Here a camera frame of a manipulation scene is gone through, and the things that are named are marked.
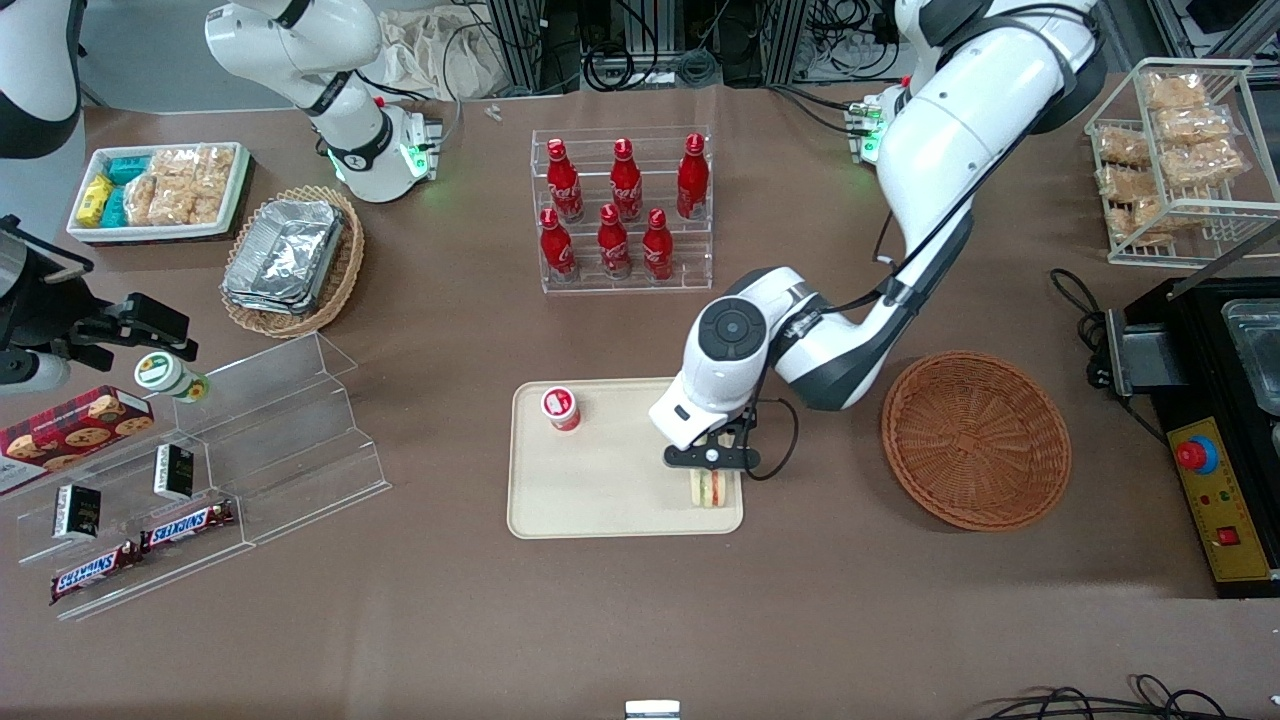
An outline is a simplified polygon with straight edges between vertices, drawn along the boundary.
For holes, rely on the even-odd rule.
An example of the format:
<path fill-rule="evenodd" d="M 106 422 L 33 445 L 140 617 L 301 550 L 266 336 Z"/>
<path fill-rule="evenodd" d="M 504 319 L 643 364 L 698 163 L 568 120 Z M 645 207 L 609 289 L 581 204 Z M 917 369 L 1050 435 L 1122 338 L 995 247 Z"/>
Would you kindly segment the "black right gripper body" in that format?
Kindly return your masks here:
<path fill-rule="evenodd" d="M 38 366 L 44 355 L 110 366 L 114 352 L 105 347 L 131 346 L 108 314 L 111 305 L 95 297 L 84 281 L 93 264 L 65 252 L 76 264 L 65 266 L 50 258 L 60 251 L 20 229 L 17 217 L 3 218 L 4 366 Z"/>

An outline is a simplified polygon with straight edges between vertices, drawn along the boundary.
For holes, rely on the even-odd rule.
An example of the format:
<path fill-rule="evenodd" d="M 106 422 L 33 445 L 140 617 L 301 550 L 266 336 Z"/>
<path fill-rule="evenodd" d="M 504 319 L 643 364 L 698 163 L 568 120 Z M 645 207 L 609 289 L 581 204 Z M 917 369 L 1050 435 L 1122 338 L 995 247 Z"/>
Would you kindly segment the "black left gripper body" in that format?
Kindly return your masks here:
<path fill-rule="evenodd" d="M 687 448 L 668 445 L 663 462 L 668 468 L 754 471 L 762 461 L 749 439 L 755 427 L 756 410 L 748 407 L 741 416 L 708 430 Z"/>

